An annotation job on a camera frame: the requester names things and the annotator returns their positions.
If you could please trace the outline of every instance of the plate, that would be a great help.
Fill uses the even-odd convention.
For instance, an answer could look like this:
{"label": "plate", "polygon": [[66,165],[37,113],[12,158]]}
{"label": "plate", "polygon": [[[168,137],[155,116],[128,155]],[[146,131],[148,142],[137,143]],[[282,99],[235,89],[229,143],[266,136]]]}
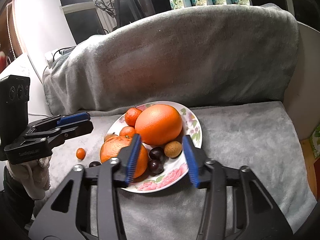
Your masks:
{"label": "plate", "polygon": [[[173,106],[180,113],[183,121],[183,135],[189,134],[192,141],[197,148],[201,148],[202,144],[202,130],[198,118],[195,114],[187,107],[170,101],[156,101],[141,106],[137,106],[140,110],[145,110],[153,105],[169,105]],[[114,124],[108,130],[108,133],[119,134],[123,127],[127,126],[124,121],[124,114],[114,122]],[[147,144],[143,144],[148,152],[154,148]],[[129,187],[124,188],[124,190],[135,192],[135,193],[150,193],[156,192],[167,187],[170,187],[177,181],[179,181],[183,176],[188,173],[188,166],[184,152],[174,159],[167,159],[164,163],[164,171],[159,175],[152,175],[151,172],[146,171],[140,177],[136,178]]]}

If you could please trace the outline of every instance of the brown fruit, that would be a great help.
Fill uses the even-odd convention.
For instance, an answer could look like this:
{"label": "brown fruit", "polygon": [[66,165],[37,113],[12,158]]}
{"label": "brown fruit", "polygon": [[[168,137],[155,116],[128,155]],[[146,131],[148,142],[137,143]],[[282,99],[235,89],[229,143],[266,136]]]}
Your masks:
{"label": "brown fruit", "polygon": [[76,152],[76,156],[79,160],[83,160],[85,157],[85,150],[83,148],[79,148]]}
{"label": "brown fruit", "polygon": [[172,106],[153,105],[139,115],[135,129],[145,144],[160,146],[180,134],[182,118]]}
{"label": "brown fruit", "polygon": [[105,142],[106,140],[108,140],[109,138],[113,137],[113,136],[117,136],[115,133],[107,133],[104,138],[103,141]]}
{"label": "brown fruit", "polygon": [[136,120],[142,111],[138,108],[130,108],[124,115],[124,120],[129,126],[135,126]]}
{"label": "brown fruit", "polygon": [[173,141],[164,147],[164,154],[169,158],[177,157],[182,151],[181,143]]}
{"label": "brown fruit", "polygon": [[136,130],[132,126],[125,126],[121,129],[119,136],[129,136],[132,138],[136,134]]}
{"label": "brown fruit", "polygon": [[[102,145],[100,149],[100,160],[101,163],[109,160],[112,157],[117,157],[121,148],[129,146],[131,143],[131,138],[125,136],[114,136],[109,138],[105,143]],[[149,161],[148,151],[147,149],[141,144],[139,157],[137,161],[136,171],[134,174],[134,178],[141,176],[145,170],[147,169]]]}

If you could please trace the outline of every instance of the gray fabric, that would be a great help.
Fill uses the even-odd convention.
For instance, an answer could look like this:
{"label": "gray fabric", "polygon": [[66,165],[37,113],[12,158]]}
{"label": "gray fabric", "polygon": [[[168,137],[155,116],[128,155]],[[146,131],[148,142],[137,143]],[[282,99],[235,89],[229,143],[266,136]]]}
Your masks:
{"label": "gray fabric", "polygon": [[[316,200],[308,186],[298,137],[282,103],[212,107],[194,110],[194,113],[201,123],[202,148],[207,155],[225,166],[250,166],[296,231]],[[51,188],[46,198],[72,166],[79,163],[75,155],[77,148],[83,147],[87,151],[80,162],[86,167],[91,161],[99,160],[103,135],[118,117],[93,117],[91,135],[68,140],[53,150],[49,168]],[[129,240],[196,239],[205,192],[192,188],[187,176],[156,193],[134,194],[121,189],[118,193]],[[45,200],[36,203],[36,212]]]}
{"label": "gray fabric", "polygon": [[191,7],[92,36],[44,78],[52,114],[120,114],[165,98],[185,106],[282,100],[298,26],[278,7]]}

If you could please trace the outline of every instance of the wooden floor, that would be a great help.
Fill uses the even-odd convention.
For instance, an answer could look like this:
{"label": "wooden floor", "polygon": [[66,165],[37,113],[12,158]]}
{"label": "wooden floor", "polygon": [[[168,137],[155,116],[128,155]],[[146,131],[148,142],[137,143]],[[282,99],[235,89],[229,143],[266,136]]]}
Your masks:
{"label": "wooden floor", "polygon": [[304,161],[306,164],[308,183],[313,195],[316,197],[316,199],[318,199],[318,197],[320,196],[317,196],[317,182],[316,182],[316,172],[315,172],[314,163],[319,158],[317,159],[314,158],[311,145],[308,139],[300,141],[300,144],[303,152]]}

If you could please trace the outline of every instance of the glove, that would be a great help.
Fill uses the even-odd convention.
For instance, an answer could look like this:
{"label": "glove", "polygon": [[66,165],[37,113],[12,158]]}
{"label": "glove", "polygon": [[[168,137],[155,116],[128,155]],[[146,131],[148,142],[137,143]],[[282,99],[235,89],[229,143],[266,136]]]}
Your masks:
{"label": "glove", "polygon": [[6,161],[11,177],[20,182],[33,200],[41,200],[50,188],[49,165],[51,156],[17,165]]}

